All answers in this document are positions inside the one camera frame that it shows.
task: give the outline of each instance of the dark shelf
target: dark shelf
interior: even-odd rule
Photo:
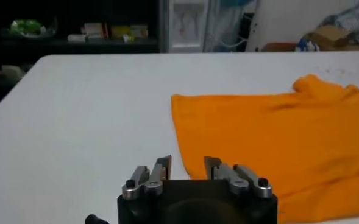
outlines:
[[[133,43],[119,40],[93,40],[85,43],[67,40],[3,40],[0,41],[0,51],[2,50],[22,50],[24,54],[29,51],[46,51],[50,54],[153,53],[158,51],[158,43],[155,39],[136,39]]]
[[[36,62],[52,54],[139,54],[158,53],[156,39],[140,39],[133,43],[116,40],[93,40],[86,43],[70,43],[67,40],[2,40],[0,61],[2,64],[17,65]]]

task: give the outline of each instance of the cloth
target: cloth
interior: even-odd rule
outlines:
[[[294,93],[172,96],[185,168],[206,178],[204,156],[244,164],[269,179],[279,220],[359,215],[359,89],[307,75]]]

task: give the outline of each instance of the box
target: box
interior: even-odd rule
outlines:
[[[322,47],[343,47],[349,43],[351,33],[336,26],[322,26],[306,34],[305,39]]]

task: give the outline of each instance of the cardboard box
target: cardboard box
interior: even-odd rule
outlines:
[[[343,47],[320,47],[320,51],[359,51],[359,45],[347,45]]]
[[[322,26],[306,34],[305,38],[320,47],[343,47],[349,43],[351,33],[335,26]]]

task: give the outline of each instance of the package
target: package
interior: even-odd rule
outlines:
[[[67,36],[68,42],[86,42],[86,35],[85,34],[69,34]]]
[[[124,35],[132,35],[132,31],[129,26],[112,26],[112,38],[119,39]]]
[[[148,26],[147,25],[131,25],[130,26],[132,36],[135,38],[147,38]]]
[[[336,26],[322,26],[306,34],[305,39],[320,47],[343,47],[349,43],[351,33]]]

